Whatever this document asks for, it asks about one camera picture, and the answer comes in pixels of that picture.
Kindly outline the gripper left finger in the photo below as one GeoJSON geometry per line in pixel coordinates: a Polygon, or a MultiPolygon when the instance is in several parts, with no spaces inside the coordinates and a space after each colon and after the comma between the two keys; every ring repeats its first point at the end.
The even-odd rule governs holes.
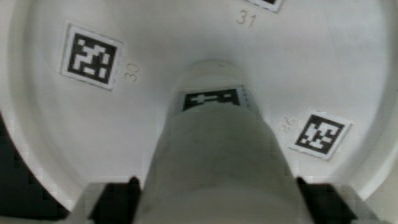
{"type": "Polygon", "coordinates": [[[69,214],[69,224],[133,224],[140,193],[136,177],[124,183],[90,184],[69,214]]]}

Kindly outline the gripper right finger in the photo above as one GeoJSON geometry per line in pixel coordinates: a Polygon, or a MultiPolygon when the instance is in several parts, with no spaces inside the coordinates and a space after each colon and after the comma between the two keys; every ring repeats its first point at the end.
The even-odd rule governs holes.
{"type": "Polygon", "coordinates": [[[355,191],[337,191],[330,183],[307,183],[296,178],[305,207],[314,224],[380,224],[355,191]]]}

